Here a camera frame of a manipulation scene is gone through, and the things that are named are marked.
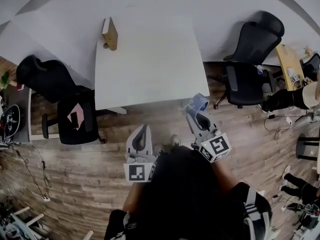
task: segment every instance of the black shirt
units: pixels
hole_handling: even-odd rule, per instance
[[[241,182],[222,197],[210,163],[197,151],[176,147],[158,158],[138,212],[128,223],[124,226],[124,211],[111,213],[104,239],[120,237],[122,232],[127,240],[249,239],[244,225],[248,190]],[[257,194],[256,200],[271,214],[264,197]]]

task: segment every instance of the chair armrest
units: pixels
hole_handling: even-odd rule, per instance
[[[230,88],[232,91],[237,92],[238,83],[237,83],[235,68],[231,65],[227,65],[225,68],[226,68],[226,75],[228,77]]]
[[[83,118],[85,131],[91,132],[94,129],[92,107],[89,102],[83,103]]]
[[[45,139],[49,139],[49,131],[48,131],[48,127],[49,126],[53,126],[55,124],[58,123],[58,118],[54,118],[51,120],[48,120],[48,115],[44,114],[42,116],[42,120],[41,120],[41,126],[42,126],[42,135]]]
[[[276,80],[275,80],[273,74],[270,73],[268,70],[264,70],[263,77],[264,77],[264,83],[269,84],[270,88],[271,88],[271,92],[274,93],[277,89],[277,86],[276,86]]]

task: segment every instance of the white table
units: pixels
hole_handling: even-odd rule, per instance
[[[210,95],[190,19],[143,13],[112,19],[117,50],[103,48],[102,37],[96,46],[97,110],[125,114],[122,106]]]

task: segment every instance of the shoe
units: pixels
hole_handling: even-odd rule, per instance
[[[285,179],[285,176],[286,176],[288,173],[290,173],[290,168],[291,168],[291,166],[288,165],[288,166],[284,169],[284,172],[283,172],[283,174],[282,174],[282,179],[283,179],[283,180]]]
[[[260,109],[262,110],[262,112],[263,112],[264,114],[268,114],[268,113],[269,113],[269,111],[265,111],[265,110],[263,109],[263,103],[258,104],[258,106],[260,107]]]
[[[283,182],[282,182],[282,185],[279,187],[279,191],[282,191],[281,189],[283,187],[285,187],[286,185],[288,185],[288,181],[285,179]]]
[[[178,135],[174,134],[171,136],[171,146],[180,146],[181,145],[181,140],[178,137]]]
[[[158,156],[162,155],[163,153],[166,153],[165,146],[160,144],[160,143],[159,144],[155,144],[153,146],[153,151],[154,151],[154,154],[158,155]]]

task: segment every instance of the person's leg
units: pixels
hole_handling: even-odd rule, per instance
[[[272,112],[274,110],[281,110],[294,105],[292,91],[281,89],[274,95],[270,96],[262,103],[262,110]]]
[[[305,105],[304,103],[304,98],[303,98],[303,89],[304,88],[300,88],[298,90],[295,90],[293,92],[293,104],[297,107],[300,108],[302,110],[308,110],[309,108]]]
[[[301,190],[299,188],[290,188],[288,186],[283,186],[281,191],[284,191],[290,196],[301,198]]]
[[[290,173],[287,173],[284,176],[284,179],[287,180],[288,182],[292,183],[293,185],[297,186],[300,189],[300,191],[306,184],[308,184],[302,178],[297,178]]]

